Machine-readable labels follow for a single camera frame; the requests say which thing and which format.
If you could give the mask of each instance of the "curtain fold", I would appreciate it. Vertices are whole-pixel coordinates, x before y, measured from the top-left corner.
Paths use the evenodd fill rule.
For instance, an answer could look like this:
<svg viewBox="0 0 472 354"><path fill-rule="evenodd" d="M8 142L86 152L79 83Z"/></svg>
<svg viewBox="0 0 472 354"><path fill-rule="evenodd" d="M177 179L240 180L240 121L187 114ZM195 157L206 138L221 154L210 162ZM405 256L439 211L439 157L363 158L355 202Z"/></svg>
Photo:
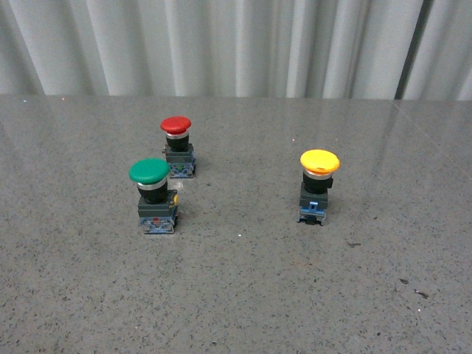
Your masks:
<svg viewBox="0 0 472 354"><path fill-rule="evenodd" d="M393 99L423 0L0 0L0 93ZM404 99L472 99L435 0Z"/></svg>

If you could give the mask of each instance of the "gray speckled floor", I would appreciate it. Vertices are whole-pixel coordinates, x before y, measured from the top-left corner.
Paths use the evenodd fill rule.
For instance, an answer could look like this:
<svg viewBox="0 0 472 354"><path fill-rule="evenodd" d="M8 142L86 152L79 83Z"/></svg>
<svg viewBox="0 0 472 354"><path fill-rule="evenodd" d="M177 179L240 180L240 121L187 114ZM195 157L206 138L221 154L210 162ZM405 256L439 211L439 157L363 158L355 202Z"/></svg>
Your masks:
<svg viewBox="0 0 472 354"><path fill-rule="evenodd" d="M472 103L0 108L0 352L471 353ZM150 239L128 169L176 114L197 176L172 180L180 224ZM341 159L323 227L296 222L312 148Z"/></svg>

